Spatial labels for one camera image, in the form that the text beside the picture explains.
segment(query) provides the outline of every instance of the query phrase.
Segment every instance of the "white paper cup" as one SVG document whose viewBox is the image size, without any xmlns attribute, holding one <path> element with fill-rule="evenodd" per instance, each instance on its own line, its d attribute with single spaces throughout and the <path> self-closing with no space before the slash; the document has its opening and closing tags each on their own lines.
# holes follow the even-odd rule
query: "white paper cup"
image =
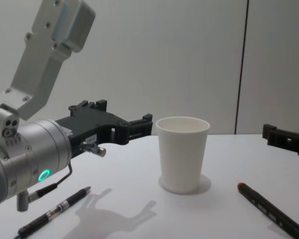
<svg viewBox="0 0 299 239">
<path fill-rule="evenodd" d="M 156 123 L 161 186 L 172 193 L 187 194 L 199 187 L 207 133 L 207 121 L 191 117 L 163 118 Z"/>
</svg>

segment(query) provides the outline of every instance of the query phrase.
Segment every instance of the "cable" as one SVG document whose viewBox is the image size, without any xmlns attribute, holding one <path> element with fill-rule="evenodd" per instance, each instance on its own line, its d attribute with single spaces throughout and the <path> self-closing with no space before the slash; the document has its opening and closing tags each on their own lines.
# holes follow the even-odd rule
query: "cable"
<svg viewBox="0 0 299 239">
<path fill-rule="evenodd" d="M 44 195 L 46 195 L 46 194 L 52 192 L 54 189 L 56 189 L 56 188 L 58 187 L 58 185 L 59 185 L 60 183 L 62 183 L 65 179 L 67 179 L 68 177 L 70 177 L 70 175 L 71 175 L 72 172 L 73 172 L 71 162 L 69 163 L 68 167 L 69 167 L 70 172 L 69 172 L 67 175 L 65 175 L 63 178 L 61 178 L 58 182 L 53 183 L 53 184 L 51 184 L 51 185 L 49 185 L 49 186 L 46 186 L 46 187 L 44 187 L 44 188 L 42 188 L 42 189 L 39 189 L 39 190 L 37 190 L 37 191 L 31 193 L 31 194 L 29 195 L 29 202 L 32 203 L 32 202 L 34 202 L 35 200 L 37 200 L 37 199 L 39 199 L 39 198 L 42 198 Z"/>
<path fill-rule="evenodd" d="M 70 172 L 69 172 L 67 175 L 65 175 L 63 178 L 61 178 L 61 179 L 56 183 L 56 185 L 59 185 L 59 184 L 62 183 L 65 179 L 67 179 L 68 177 L 71 176 L 71 174 L 72 174 L 72 172 L 73 172 L 71 162 L 69 163 L 68 166 L 69 166 L 69 170 L 70 170 Z"/>
</svg>

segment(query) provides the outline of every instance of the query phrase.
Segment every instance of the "table surface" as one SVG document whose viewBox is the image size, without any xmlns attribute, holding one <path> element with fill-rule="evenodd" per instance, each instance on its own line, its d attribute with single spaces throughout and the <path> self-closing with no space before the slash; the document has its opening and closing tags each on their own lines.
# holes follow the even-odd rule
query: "table surface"
<svg viewBox="0 0 299 239">
<path fill-rule="evenodd" d="M 57 190 L 16 211 L 15 197 L 0 204 L 0 239 L 79 189 L 92 186 L 84 200 L 57 217 L 33 239 L 283 239 L 290 238 L 237 191 L 245 182 L 299 223 L 299 156 L 267 146 L 260 135 L 208 136 L 202 186 L 181 196 L 158 185 L 157 136 L 126 146 L 104 144 L 104 158 L 85 153 L 72 161 L 73 175 Z M 60 172 L 30 188 L 56 182 Z"/>
</svg>

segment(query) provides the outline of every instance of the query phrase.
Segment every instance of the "white label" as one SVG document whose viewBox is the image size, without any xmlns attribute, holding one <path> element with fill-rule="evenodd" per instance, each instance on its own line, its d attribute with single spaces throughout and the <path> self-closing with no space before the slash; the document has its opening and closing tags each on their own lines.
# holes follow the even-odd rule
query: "white label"
<svg viewBox="0 0 299 239">
<path fill-rule="evenodd" d="M 73 131 L 69 128 L 62 127 L 62 129 L 68 136 L 73 135 Z"/>
<path fill-rule="evenodd" d="M 260 211 L 262 211 L 263 213 L 267 213 L 267 209 L 264 208 L 263 206 L 261 206 L 260 204 L 257 205 L 257 207 L 260 209 Z"/>
<path fill-rule="evenodd" d="M 85 142 L 86 142 L 86 143 L 94 143 L 94 142 L 96 142 L 96 140 L 97 140 L 97 134 L 95 134 L 95 135 L 93 135 L 93 136 L 91 136 L 91 137 L 88 137 L 88 138 L 85 140 Z"/>
<path fill-rule="evenodd" d="M 270 217 L 271 220 L 273 220 L 274 222 L 276 221 L 276 217 L 274 215 L 272 215 L 271 213 L 268 213 L 268 217 Z"/>
</svg>

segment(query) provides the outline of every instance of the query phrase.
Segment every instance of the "pen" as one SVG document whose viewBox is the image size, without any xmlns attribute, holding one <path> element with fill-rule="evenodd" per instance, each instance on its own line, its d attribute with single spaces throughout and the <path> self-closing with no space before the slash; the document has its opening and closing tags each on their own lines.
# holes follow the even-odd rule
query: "pen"
<svg viewBox="0 0 299 239">
<path fill-rule="evenodd" d="M 238 184 L 239 192 L 263 214 L 277 224 L 282 230 L 295 239 L 299 239 L 299 225 L 290 217 L 276 208 L 263 196 L 244 183 Z"/>
<path fill-rule="evenodd" d="M 37 230 L 41 229 L 43 226 L 48 224 L 51 220 L 56 218 L 61 213 L 68 210 L 70 207 L 72 207 L 74 204 L 79 202 L 81 199 L 83 199 L 86 195 L 88 195 L 91 192 L 91 187 L 87 187 L 84 189 L 81 189 L 76 194 L 72 195 L 71 197 L 67 198 L 62 203 L 58 204 L 56 207 L 48 211 L 47 213 L 43 214 L 41 217 L 35 219 L 28 225 L 22 227 L 18 231 L 18 235 L 14 239 L 24 239 L 28 236 L 32 235 Z"/>
</svg>

